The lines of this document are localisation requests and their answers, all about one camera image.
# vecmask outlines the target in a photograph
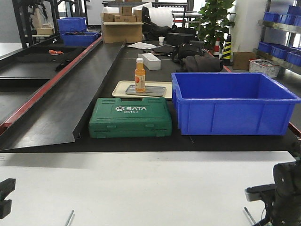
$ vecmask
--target yellow black striped post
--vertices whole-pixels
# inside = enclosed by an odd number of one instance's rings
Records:
[[[231,35],[229,34],[226,41],[224,49],[222,50],[221,60],[224,62],[225,66],[231,65]]]

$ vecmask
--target red tool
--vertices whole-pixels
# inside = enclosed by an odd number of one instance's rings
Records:
[[[63,54],[63,52],[61,52],[61,51],[54,51],[54,50],[52,50],[52,49],[49,50],[48,53],[51,54],[51,55],[59,55],[59,54]]]

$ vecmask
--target white basket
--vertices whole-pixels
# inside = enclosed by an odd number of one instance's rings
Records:
[[[275,65],[269,60],[256,59],[256,60],[249,60],[249,61],[250,61],[249,72],[260,72],[266,74],[271,78],[276,78],[280,70],[280,66]]]

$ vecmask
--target cardboard box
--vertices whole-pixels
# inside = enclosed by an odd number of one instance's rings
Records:
[[[115,15],[115,22],[136,22],[136,16],[120,16],[120,15]]]
[[[102,13],[101,19],[106,22],[114,22],[115,15],[118,15],[118,13]]]
[[[142,10],[134,9],[134,15],[136,16],[137,22],[142,21]]]
[[[103,40],[105,43],[142,41],[142,24],[142,22],[104,22]]]
[[[129,6],[119,7],[119,15],[131,16],[132,15],[132,7],[129,7]]]
[[[249,70],[249,60],[256,59],[256,54],[252,52],[234,52],[233,66],[234,70]]]
[[[51,35],[54,34],[53,28],[37,28],[37,35]]]

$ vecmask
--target white paper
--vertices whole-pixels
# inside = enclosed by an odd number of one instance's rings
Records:
[[[152,44],[137,42],[137,43],[134,43],[134,44],[129,45],[129,46],[127,46],[127,47],[141,48],[141,49],[152,49],[152,48],[155,48],[155,47],[157,47],[157,46],[152,45]]]

